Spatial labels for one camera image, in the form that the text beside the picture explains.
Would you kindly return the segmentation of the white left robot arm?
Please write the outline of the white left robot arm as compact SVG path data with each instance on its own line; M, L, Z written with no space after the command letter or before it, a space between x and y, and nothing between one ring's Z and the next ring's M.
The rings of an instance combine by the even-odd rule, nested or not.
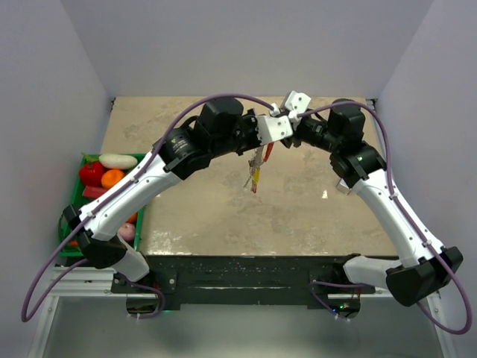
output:
M216 157L259 147L256 115L244 113L243 99L260 102L252 96L225 93L190 105L123 179L95 201L63 211L70 237L77 240L89 264L115 269L137 292L153 287L154 274L145 257L118 230L158 194L207 168Z

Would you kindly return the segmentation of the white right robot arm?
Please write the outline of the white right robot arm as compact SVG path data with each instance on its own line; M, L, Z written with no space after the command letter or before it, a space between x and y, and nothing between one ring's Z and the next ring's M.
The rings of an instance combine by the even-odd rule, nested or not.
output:
M332 274L332 285L348 293L358 284L382 287L410 307L445 287L463 262L456 247L447 248L401 196L391 165L364 139L365 117L355 101L334 101L328 119L299 114L291 106L294 134L286 146L302 143L328 151L333 171L371 209L391 239L395 261L353 256Z

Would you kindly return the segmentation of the key bunch with red carabiner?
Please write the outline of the key bunch with red carabiner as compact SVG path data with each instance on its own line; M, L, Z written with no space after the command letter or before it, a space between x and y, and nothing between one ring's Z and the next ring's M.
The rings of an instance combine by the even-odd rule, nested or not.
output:
M256 194L258 189L261 167L268 161L273 148L273 143L257 148L254 151L252 158L248 161L249 175L244 184L244 188L248 188L254 194Z

